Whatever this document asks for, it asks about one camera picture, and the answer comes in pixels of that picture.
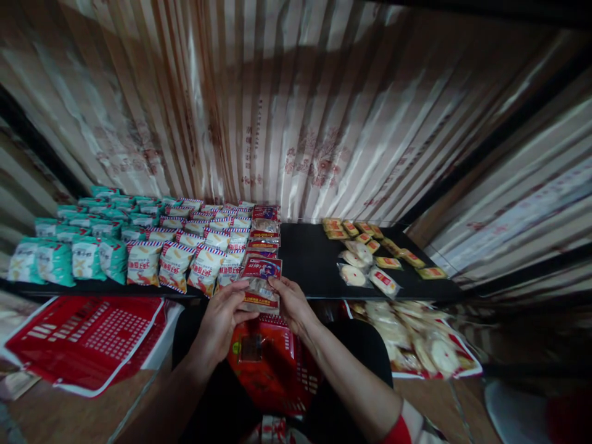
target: food packaging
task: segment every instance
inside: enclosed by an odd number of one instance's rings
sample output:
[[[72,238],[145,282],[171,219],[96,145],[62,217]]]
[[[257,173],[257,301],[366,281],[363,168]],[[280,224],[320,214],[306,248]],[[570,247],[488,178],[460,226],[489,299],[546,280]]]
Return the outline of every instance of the food packaging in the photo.
[[[425,262],[423,262],[420,258],[415,256],[415,254],[411,253],[408,249],[399,250],[399,254],[397,255],[397,257],[407,261],[415,268],[423,268],[426,266]]]
[[[99,260],[105,275],[121,285],[126,282],[128,250],[125,242],[108,237],[99,239]]]
[[[245,289],[245,300],[239,305],[240,310],[279,315],[279,293],[269,284],[271,277],[282,277],[281,259],[247,255],[239,281],[248,281],[249,286]]]
[[[339,269],[339,275],[347,286],[372,288],[364,272],[359,268],[341,263],[337,264],[337,268]]]
[[[160,287],[158,258],[164,242],[134,240],[126,244],[128,250],[128,277],[126,283]]]
[[[37,267],[37,249],[43,239],[23,236],[10,258],[8,280],[12,282],[29,282],[45,284]]]
[[[179,293],[187,293],[187,281],[185,272],[196,249],[175,242],[166,242],[160,254],[160,271],[158,281],[160,285],[177,290]]]
[[[42,240],[35,253],[39,277],[47,282],[73,287],[72,249],[55,240]]]
[[[150,228],[147,237],[149,241],[169,242],[175,238],[176,233],[175,228]]]
[[[397,269],[397,270],[402,270],[403,266],[401,265],[401,263],[394,258],[383,258],[383,257],[377,257],[374,259],[376,261],[376,265],[379,266],[380,268],[390,268],[390,269]]]
[[[75,236],[72,240],[72,274],[74,279],[107,279],[101,269],[99,241],[92,236]]]
[[[448,275],[439,267],[416,269],[422,279],[448,279]]]
[[[200,289],[208,298],[212,297],[216,277],[226,258],[226,253],[217,248],[200,244],[191,262],[191,271],[187,283]]]
[[[196,234],[184,232],[181,230],[177,231],[177,234],[175,235],[175,240],[177,241],[177,243],[191,248],[195,248],[196,246],[205,243],[205,237],[201,237]]]
[[[347,234],[349,234],[352,237],[356,237],[357,235],[360,234],[358,229],[350,221],[347,221],[347,220],[343,221],[343,228],[345,228],[345,231],[347,232]]]
[[[384,273],[380,268],[373,266],[369,272],[370,281],[386,296],[395,299],[399,293],[400,287],[392,277]]]

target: curtain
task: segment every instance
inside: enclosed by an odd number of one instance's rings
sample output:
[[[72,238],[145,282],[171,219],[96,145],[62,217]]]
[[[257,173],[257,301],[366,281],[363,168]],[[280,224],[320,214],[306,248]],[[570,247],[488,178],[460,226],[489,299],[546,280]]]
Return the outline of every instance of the curtain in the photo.
[[[383,226],[585,42],[357,1],[14,0],[0,12],[0,80],[85,187]]]

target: snack package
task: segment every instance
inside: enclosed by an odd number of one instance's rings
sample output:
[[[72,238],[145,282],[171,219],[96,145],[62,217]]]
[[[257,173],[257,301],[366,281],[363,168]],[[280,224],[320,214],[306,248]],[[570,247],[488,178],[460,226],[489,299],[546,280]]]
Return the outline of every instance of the snack package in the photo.
[[[125,242],[103,237],[99,239],[99,260],[105,275],[121,285],[126,282],[128,250]]]
[[[45,284],[37,267],[37,248],[44,239],[23,236],[17,249],[10,258],[8,265],[8,280],[12,282],[29,282],[31,284]]]
[[[439,267],[416,269],[422,279],[448,279],[448,275]]]
[[[158,226],[159,219],[154,216],[145,215],[141,213],[133,213],[129,215],[129,223],[143,228],[150,228]]]
[[[175,217],[161,216],[160,217],[160,227],[161,228],[183,229],[186,221],[187,221],[187,219],[180,217],[180,216],[175,216]]]
[[[408,249],[399,250],[399,254],[397,257],[400,257],[403,260],[406,260],[409,264],[413,265],[415,268],[423,268],[426,266],[426,263],[423,262],[420,258],[415,256],[415,254],[411,253]]]
[[[347,234],[349,234],[352,237],[355,237],[360,234],[358,229],[350,221],[343,221],[343,228],[345,228]]]
[[[191,234],[196,234],[198,236],[204,235],[204,230],[210,226],[209,221],[200,221],[200,220],[188,220],[185,222],[185,226],[183,229],[186,232]]]
[[[107,279],[101,269],[99,241],[92,236],[75,236],[72,239],[72,274],[74,279]]]
[[[380,268],[390,268],[390,269],[398,269],[398,270],[403,269],[403,266],[401,265],[401,263],[397,259],[377,257],[377,258],[375,258],[375,261],[376,261],[376,266],[378,266]]]
[[[39,277],[47,282],[73,287],[72,249],[56,240],[42,240],[35,254]]]
[[[181,205],[184,207],[191,207],[193,208],[193,211],[199,211],[203,204],[204,202],[201,199],[181,199]]]
[[[196,253],[196,249],[186,245],[175,242],[165,243],[160,254],[160,272],[158,273],[160,284],[186,294],[185,272]]]
[[[226,258],[226,253],[205,244],[198,245],[187,283],[200,289],[208,298],[212,297],[216,277]]]
[[[176,233],[175,228],[150,228],[147,237],[149,241],[168,242],[175,238]]]
[[[186,247],[191,248],[205,243],[205,237],[201,237],[196,234],[184,232],[181,230],[177,231],[177,234],[175,235],[175,240],[178,244],[185,245]]]
[[[121,237],[121,221],[97,220],[92,225],[92,235],[94,237],[112,237],[119,239]]]
[[[126,245],[128,251],[128,277],[126,283],[160,287],[158,257],[163,242],[134,240]]]
[[[364,272],[353,265],[337,264],[339,275],[347,286],[372,288]]]
[[[61,224],[58,219],[35,218],[35,235],[49,237],[56,235],[56,227]]]
[[[145,241],[148,238],[148,230],[144,227],[124,224],[121,227],[121,240],[123,242]]]
[[[344,239],[349,239],[350,237],[347,235],[345,231],[326,231],[325,234],[327,238],[331,241],[342,241]]]
[[[230,242],[228,244],[229,250],[240,250],[247,246],[249,241],[248,228],[230,228],[226,231],[230,234]]]
[[[374,235],[374,231],[372,231],[372,228],[370,228],[370,225],[368,225],[366,222],[356,222],[355,226],[358,227],[362,233],[365,233],[368,236]]]
[[[232,218],[212,219],[210,221],[210,228],[212,230],[223,231],[230,228]]]
[[[119,189],[117,189],[117,188],[100,187],[100,186],[92,186],[91,193],[95,199],[109,199],[114,194],[120,194]]]
[[[228,249],[230,243],[230,235],[225,231],[214,231],[210,228],[206,228],[203,231],[205,237],[205,244],[214,248],[218,248],[225,252]]]
[[[245,300],[239,309],[279,315],[279,293],[269,284],[270,277],[282,277],[280,259],[247,255],[239,281],[248,281],[249,286],[245,289]]]
[[[170,217],[189,218],[189,213],[194,211],[193,207],[165,207],[165,214]]]
[[[380,268],[373,266],[369,272],[370,281],[386,296],[395,299],[397,293],[399,293],[400,287],[397,283],[388,275],[386,275]]]
[[[366,233],[362,233],[358,237],[356,237],[356,241],[362,242],[362,244],[367,244],[371,239],[372,238]]]
[[[382,231],[380,231],[380,227],[378,227],[378,225],[374,225],[374,224],[368,224],[368,225],[370,225],[370,228],[372,229],[372,231],[374,231],[373,238],[384,239],[384,234],[382,233]]]
[[[232,219],[232,228],[251,228],[251,218],[238,216]]]
[[[378,249],[380,248],[380,244],[374,239],[371,240],[370,242],[368,242],[368,244],[366,246],[368,247],[368,250],[372,254],[376,253],[378,251]]]

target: teal snack package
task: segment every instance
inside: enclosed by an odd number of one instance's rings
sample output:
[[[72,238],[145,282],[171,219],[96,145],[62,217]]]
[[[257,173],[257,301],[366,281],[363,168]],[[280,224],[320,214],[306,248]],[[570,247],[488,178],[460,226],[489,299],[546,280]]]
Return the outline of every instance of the teal snack package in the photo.
[[[93,236],[74,236],[72,239],[72,274],[74,279],[107,279],[101,269],[99,241]]]
[[[72,277],[72,249],[56,240],[42,240],[35,254],[41,279],[65,287],[75,285]]]
[[[37,270],[37,248],[44,239],[24,236],[10,258],[8,280],[12,282],[29,282],[45,284]]]
[[[148,236],[148,230],[137,225],[124,224],[121,227],[121,240],[123,242],[145,241]]]
[[[121,194],[117,188],[92,186],[92,196],[96,199],[109,199],[114,194]]]
[[[125,242],[108,237],[102,237],[99,241],[102,272],[118,284],[125,285],[128,270],[128,250]]]
[[[99,222],[92,225],[92,235],[94,237],[112,237],[119,239],[121,236],[121,221],[112,221],[100,219]]]
[[[56,235],[56,227],[62,222],[58,219],[35,218],[35,235],[49,237]]]

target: plastic basket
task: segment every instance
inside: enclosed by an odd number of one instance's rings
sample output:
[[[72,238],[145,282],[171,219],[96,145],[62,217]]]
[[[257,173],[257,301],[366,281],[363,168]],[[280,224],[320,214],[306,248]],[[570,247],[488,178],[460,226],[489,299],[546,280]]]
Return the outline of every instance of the plastic basket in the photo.
[[[2,352],[55,387],[96,397],[138,372],[167,323],[164,304],[162,298],[53,298]]]

